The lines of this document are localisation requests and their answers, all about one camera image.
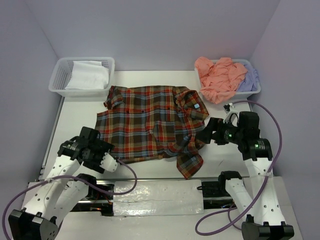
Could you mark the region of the plaid flannel long sleeve shirt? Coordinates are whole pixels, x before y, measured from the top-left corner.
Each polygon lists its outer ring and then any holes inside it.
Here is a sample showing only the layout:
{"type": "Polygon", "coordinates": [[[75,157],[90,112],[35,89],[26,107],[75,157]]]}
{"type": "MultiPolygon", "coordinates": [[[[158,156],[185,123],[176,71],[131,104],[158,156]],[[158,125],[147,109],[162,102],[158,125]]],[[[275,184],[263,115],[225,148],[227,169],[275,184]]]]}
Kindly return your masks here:
{"type": "Polygon", "coordinates": [[[111,155],[126,164],[176,158],[185,179],[204,160],[204,143],[196,134],[205,128],[209,112],[195,90],[185,86],[112,86],[106,111],[96,115],[95,129],[114,145],[111,155]]]}

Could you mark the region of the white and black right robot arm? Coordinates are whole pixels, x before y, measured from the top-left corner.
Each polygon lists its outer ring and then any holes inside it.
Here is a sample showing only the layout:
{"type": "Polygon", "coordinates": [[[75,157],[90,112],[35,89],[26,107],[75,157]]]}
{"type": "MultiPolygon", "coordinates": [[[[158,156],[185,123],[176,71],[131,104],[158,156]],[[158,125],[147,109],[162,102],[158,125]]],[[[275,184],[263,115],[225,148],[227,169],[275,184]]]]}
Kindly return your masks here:
{"type": "Polygon", "coordinates": [[[243,239],[289,240],[295,232],[280,208],[272,173],[272,149],[270,142],[260,137],[260,118],[255,112],[241,111],[237,113],[237,125],[233,125],[230,119],[234,115],[210,118],[196,138],[206,144],[213,140],[217,145],[237,145],[249,173],[253,196],[237,171],[221,172],[217,190],[221,195],[230,195],[239,210],[236,220],[242,220],[243,239]]]}

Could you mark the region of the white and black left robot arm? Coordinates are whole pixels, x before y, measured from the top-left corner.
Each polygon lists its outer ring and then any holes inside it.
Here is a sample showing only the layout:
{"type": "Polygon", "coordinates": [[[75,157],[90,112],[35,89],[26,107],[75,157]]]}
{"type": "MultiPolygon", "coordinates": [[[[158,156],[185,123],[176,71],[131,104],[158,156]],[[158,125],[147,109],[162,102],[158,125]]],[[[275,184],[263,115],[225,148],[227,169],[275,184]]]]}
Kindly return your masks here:
{"type": "Polygon", "coordinates": [[[80,134],[63,142],[46,180],[36,184],[35,195],[21,210],[8,215],[13,240],[54,240],[65,216],[83,198],[98,194],[97,179],[74,173],[80,167],[95,172],[114,172],[117,161],[110,155],[114,145],[103,141],[100,132],[82,127],[80,134]]]}

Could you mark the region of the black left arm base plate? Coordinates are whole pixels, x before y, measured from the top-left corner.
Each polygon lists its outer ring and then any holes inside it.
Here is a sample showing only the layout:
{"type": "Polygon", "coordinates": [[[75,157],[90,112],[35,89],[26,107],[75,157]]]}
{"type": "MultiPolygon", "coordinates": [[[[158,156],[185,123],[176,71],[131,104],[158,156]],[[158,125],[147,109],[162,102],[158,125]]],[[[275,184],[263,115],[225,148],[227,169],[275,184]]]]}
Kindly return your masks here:
{"type": "Polygon", "coordinates": [[[111,217],[114,215],[112,195],[102,193],[92,187],[89,188],[88,195],[85,197],[89,203],[84,204],[86,212],[100,212],[102,216],[111,217]]]}

